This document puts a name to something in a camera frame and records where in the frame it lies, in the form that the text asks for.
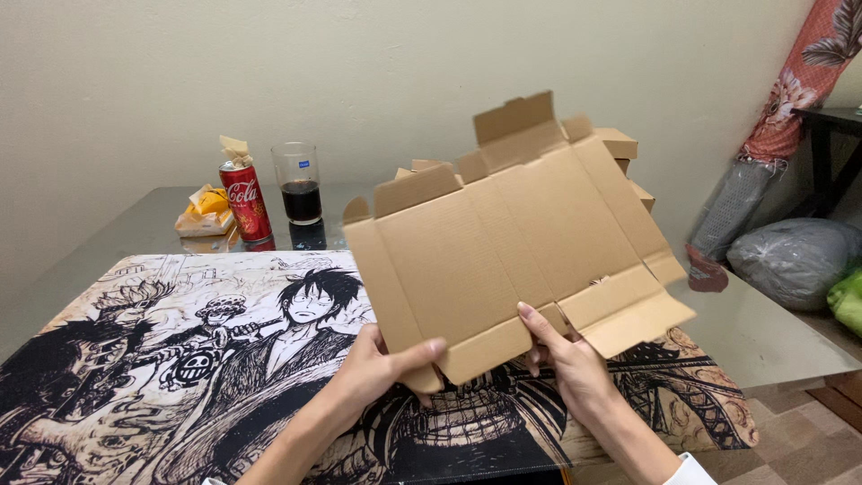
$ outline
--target table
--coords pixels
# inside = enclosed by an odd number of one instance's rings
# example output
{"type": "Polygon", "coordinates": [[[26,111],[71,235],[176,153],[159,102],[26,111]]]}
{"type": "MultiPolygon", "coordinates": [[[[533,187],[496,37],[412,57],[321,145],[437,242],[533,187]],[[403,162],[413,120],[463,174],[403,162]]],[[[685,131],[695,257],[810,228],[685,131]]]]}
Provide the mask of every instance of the table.
{"type": "Polygon", "coordinates": [[[811,132],[814,193],[805,198],[788,217],[826,217],[838,205],[862,169],[860,142],[838,177],[833,180],[832,133],[862,138],[862,116],[856,114],[856,108],[794,108],[790,112],[803,117],[803,129],[811,132]]]}
{"type": "MultiPolygon", "coordinates": [[[[207,239],[192,248],[173,230],[180,208],[196,187],[161,187],[148,193],[87,242],[49,268],[22,293],[21,304],[0,316],[4,339],[0,362],[5,361],[70,301],[117,261],[129,255],[184,254],[250,250],[242,242],[207,239]]],[[[299,244],[322,249],[345,249],[341,212],[347,202],[362,195],[372,199],[372,184],[330,184],[321,189],[322,228],[300,233],[290,224],[280,203],[277,186],[263,186],[269,202],[276,248],[294,249],[299,244]]],[[[795,381],[862,368],[862,362],[808,327],[804,322],[748,286],[732,274],[723,293],[697,293],[684,281],[668,290],[695,309],[698,317],[683,326],[691,338],[724,368],[740,387],[795,381]]]]}

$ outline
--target gray bag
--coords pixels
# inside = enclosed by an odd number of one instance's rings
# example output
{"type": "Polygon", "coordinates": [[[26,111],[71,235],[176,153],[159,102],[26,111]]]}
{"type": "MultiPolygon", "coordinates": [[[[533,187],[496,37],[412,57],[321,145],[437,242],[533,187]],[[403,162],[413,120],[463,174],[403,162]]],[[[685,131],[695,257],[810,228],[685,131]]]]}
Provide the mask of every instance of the gray bag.
{"type": "Polygon", "coordinates": [[[734,241],[735,273],[789,310],[826,308],[826,294],[862,255],[862,230],[827,219],[769,224],[734,241]]]}

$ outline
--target green bag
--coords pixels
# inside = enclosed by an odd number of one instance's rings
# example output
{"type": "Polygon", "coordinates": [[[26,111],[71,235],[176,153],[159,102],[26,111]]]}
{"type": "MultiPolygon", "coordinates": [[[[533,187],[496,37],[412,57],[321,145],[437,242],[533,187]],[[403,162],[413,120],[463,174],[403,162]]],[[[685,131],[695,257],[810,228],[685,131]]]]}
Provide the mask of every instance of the green bag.
{"type": "Polygon", "coordinates": [[[826,301],[835,318],[862,337],[862,269],[832,287],[826,301]]]}

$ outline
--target desk mat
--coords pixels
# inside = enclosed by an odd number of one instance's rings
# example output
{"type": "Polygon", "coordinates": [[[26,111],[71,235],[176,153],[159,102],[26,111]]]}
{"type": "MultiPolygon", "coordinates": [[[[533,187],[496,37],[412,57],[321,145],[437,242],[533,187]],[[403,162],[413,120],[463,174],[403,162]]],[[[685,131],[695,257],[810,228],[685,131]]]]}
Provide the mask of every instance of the desk mat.
{"type": "MultiPolygon", "coordinates": [[[[232,482],[371,321],[349,251],[125,258],[0,366],[0,483],[232,482]]],[[[674,450],[756,444],[742,393],[681,330],[608,365],[674,450]]],[[[533,378],[515,359],[432,401],[422,409],[395,385],[307,482],[443,483],[608,460],[567,417],[550,369],[533,378]]]]}

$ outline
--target drinking glass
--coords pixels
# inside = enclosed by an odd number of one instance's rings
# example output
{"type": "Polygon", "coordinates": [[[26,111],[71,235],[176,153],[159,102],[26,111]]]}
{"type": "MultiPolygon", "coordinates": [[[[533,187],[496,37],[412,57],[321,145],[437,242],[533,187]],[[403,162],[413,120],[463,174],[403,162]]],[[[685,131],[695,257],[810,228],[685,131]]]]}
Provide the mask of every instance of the drinking glass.
{"type": "Polygon", "coordinates": [[[284,211],[292,224],[308,225],[321,220],[320,177],[317,151],[303,142],[279,143],[272,147],[275,178],[281,187],[284,211]]]}

